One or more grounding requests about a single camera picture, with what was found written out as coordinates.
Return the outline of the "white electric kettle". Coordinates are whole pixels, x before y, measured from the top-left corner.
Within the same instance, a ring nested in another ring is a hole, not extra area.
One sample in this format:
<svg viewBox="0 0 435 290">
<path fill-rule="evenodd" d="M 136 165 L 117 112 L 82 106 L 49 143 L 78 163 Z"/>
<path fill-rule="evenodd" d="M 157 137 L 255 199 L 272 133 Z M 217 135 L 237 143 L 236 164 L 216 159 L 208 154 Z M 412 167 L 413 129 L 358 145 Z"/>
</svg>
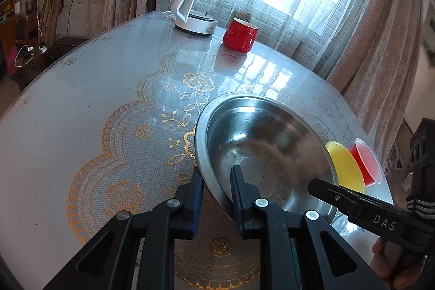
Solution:
<svg viewBox="0 0 435 290">
<path fill-rule="evenodd" d="M 194 35 L 213 35 L 223 9 L 224 0 L 175 0 L 163 12 L 178 29 Z"/>
</svg>

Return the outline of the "lace tablecloth with gold flowers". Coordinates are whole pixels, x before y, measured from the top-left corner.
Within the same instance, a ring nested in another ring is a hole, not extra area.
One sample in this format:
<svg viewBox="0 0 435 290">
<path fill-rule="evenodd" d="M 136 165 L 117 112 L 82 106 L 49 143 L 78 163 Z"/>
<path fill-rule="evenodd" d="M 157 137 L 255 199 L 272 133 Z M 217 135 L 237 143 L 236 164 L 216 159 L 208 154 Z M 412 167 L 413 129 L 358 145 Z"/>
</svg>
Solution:
<svg viewBox="0 0 435 290">
<path fill-rule="evenodd" d="M 1 256 L 42 289 L 112 216 L 174 196 L 196 164 L 198 116 L 230 92 L 274 99 L 321 140 L 365 138 L 344 97 L 279 52 L 227 51 L 151 13 L 86 41 L 1 117 Z"/>
</svg>

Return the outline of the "red mug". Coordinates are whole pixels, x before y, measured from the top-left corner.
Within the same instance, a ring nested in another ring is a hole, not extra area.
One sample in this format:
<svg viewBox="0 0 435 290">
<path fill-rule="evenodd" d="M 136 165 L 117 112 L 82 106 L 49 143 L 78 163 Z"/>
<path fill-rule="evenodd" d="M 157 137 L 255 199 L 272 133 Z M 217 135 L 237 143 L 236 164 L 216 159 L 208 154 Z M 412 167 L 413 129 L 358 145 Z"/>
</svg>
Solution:
<svg viewBox="0 0 435 290">
<path fill-rule="evenodd" d="M 234 18 L 223 36 L 223 44 L 232 51 L 248 53 L 254 45 L 257 32 L 255 25 Z"/>
</svg>

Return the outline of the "red plastic bowl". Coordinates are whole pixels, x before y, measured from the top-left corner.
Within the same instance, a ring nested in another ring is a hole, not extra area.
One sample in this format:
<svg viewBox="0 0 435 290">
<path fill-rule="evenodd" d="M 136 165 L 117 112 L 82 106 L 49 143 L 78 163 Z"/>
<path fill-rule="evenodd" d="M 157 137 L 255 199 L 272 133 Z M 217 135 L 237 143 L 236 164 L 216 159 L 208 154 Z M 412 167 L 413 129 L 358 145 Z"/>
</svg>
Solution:
<svg viewBox="0 0 435 290">
<path fill-rule="evenodd" d="M 356 138 L 349 151 L 361 171 L 364 185 L 368 187 L 380 184 L 383 179 L 383 171 L 375 153 L 367 143 L 360 138 Z"/>
</svg>

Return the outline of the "yellow plastic bowl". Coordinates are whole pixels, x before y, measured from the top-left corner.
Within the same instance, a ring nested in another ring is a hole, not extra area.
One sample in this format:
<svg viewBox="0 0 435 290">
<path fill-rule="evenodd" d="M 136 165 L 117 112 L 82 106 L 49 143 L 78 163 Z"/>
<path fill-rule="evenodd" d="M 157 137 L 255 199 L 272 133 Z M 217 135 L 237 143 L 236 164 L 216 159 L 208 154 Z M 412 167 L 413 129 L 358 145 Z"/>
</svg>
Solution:
<svg viewBox="0 0 435 290">
<path fill-rule="evenodd" d="M 338 184 L 364 194 L 363 176 L 349 150 L 337 141 L 328 141 L 325 146 L 333 161 L 338 176 Z"/>
</svg>

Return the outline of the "beige curtain right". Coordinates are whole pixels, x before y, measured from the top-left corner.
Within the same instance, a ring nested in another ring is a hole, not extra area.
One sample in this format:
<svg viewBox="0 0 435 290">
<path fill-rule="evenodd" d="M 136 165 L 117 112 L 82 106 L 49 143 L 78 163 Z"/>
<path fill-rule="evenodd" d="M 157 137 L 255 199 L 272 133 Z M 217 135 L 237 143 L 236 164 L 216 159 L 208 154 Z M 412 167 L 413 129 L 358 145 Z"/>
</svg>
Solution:
<svg viewBox="0 0 435 290">
<path fill-rule="evenodd" d="M 327 77 L 384 162 L 417 72 L 422 0 L 366 0 L 344 53 Z"/>
</svg>

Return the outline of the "wooden chair at wall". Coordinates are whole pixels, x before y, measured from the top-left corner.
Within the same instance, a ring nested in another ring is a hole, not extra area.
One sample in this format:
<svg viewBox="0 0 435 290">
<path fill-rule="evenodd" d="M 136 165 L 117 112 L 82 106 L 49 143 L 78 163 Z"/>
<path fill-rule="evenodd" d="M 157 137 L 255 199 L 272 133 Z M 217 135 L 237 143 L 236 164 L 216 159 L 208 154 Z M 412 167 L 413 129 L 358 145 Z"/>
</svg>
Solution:
<svg viewBox="0 0 435 290">
<path fill-rule="evenodd" d="M 55 42 L 58 16 L 63 9 L 63 0 L 43 0 L 43 6 L 38 22 L 40 43 L 47 48 Z"/>
</svg>

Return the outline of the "stainless steel bowl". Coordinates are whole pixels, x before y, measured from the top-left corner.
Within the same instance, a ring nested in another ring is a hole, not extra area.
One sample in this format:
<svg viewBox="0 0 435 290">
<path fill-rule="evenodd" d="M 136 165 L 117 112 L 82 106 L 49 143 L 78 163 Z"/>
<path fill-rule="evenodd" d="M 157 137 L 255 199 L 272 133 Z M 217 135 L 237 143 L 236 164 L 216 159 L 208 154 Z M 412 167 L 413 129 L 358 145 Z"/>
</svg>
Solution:
<svg viewBox="0 0 435 290">
<path fill-rule="evenodd" d="M 314 178 L 337 184 L 330 154 L 308 123 L 272 99 L 227 93 L 211 100 L 198 117 L 195 154 L 209 193 L 229 219 L 234 218 L 233 166 L 283 210 L 316 210 L 328 222 L 335 216 L 335 207 L 307 190 Z"/>
</svg>

